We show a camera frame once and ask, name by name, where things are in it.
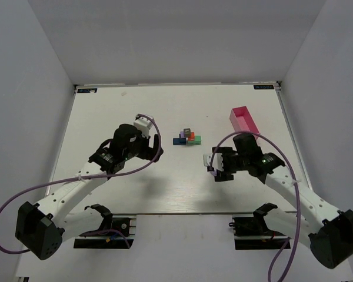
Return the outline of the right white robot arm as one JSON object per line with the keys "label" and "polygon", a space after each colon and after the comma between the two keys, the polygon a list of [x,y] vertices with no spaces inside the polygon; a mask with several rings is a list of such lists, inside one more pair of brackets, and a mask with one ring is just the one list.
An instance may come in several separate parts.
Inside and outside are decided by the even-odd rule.
{"label": "right white robot arm", "polygon": [[353,211],[329,204],[309,187],[297,182],[291,165],[279,153],[263,153],[258,134],[231,134],[234,147],[218,145],[203,156],[204,166],[216,182],[227,182],[236,172],[246,171],[293,205],[296,214],[265,203],[253,212],[254,225],[261,233],[279,232],[307,246],[328,269],[334,269],[353,255]]}

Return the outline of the dark blue wood block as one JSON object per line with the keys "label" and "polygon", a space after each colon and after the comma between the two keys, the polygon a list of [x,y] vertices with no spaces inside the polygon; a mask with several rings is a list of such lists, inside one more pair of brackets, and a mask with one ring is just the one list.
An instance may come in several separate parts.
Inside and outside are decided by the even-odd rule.
{"label": "dark blue wood block", "polygon": [[179,141],[179,138],[173,138],[172,144],[173,144],[174,146],[186,145],[186,143],[181,143],[181,142]]}

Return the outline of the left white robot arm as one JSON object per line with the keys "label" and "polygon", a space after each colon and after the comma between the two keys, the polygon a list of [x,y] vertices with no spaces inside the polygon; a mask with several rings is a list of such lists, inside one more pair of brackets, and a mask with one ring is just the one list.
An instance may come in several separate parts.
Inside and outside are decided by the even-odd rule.
{"label": "left white robot arm", "polygon": [[119,177],[125,163],[135,157],[149,164],[163,153],[161,135],[151,139],[157,125],[153,118],[138,115],[133,124],[121,124],[112,138],[105,140],[89,157],[75,177],[35,204],[25,202],[18,210],[15,237],[40,260],[50,258],[62,242],[81,233],[79,224],[87,221],[89,210],[71,215],[70,211],[97,187]]}

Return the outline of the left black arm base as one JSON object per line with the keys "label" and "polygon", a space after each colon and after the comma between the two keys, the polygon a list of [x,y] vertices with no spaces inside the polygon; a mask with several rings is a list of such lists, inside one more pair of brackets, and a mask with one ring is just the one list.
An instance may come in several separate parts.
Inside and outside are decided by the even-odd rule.
{"label": "left black arm base", "polygon": [[98,230],[87,231],[74,239],[74,249],[128,250],[136,233],[136,216],[113,216],[110,223],[101,224]]}

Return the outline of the grey wood block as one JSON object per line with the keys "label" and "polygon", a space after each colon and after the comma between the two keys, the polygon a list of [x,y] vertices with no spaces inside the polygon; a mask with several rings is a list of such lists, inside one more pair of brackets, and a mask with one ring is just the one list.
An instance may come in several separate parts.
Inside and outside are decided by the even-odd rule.
{"label": "grey wood block", "polygon": [[183,136],[184,136],[185,138],[190,137],[190,136],[191,136],[191,129],[190,129],[190,128],[185,128],[185,129],[183,129]]}

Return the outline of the red wood block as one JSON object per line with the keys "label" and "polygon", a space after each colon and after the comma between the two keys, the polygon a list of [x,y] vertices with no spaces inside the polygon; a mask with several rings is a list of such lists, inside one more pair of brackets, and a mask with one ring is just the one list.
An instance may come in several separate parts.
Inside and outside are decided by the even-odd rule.
{"label": "red wood block", "polygon": [[188,137],[189,142],[193,142],[195,140],[195,133],[191,132],[190,136]]}

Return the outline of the green wood block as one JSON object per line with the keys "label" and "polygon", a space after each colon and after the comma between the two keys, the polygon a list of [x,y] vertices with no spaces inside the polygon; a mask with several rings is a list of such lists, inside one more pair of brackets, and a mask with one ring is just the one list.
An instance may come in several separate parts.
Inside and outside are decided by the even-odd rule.
{"label": "green wood block", "polygon": [[201,136],[200,135],[196,135],[195,136],[195,140],[193,141],[193,142],[189,142],[188,140],[187,140],[187,144],[188,145],[200,145],[201,144]]}

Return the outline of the pink plastic box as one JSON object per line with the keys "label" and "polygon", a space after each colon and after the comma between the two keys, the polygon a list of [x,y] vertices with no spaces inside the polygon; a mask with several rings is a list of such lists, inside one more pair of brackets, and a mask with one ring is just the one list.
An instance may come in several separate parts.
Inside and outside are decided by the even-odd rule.
{"label": "pink plastic box", "polygon": [[229,120],[235,131],[259,133],[259,130],[246,106],[231,109]]}

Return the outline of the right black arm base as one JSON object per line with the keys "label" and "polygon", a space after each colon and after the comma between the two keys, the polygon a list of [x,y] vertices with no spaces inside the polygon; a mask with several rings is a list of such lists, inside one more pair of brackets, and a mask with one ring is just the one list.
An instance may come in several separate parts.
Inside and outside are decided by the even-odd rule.
{"label": "right black arm base", "polygon": [[289,238],[279,231],[267,227],[264,217],[278,206],[265,203],[257,208],[250,216],[236,215],[228,223],[234,232],[236,250],[279,250],[284,243],[290,249]]}

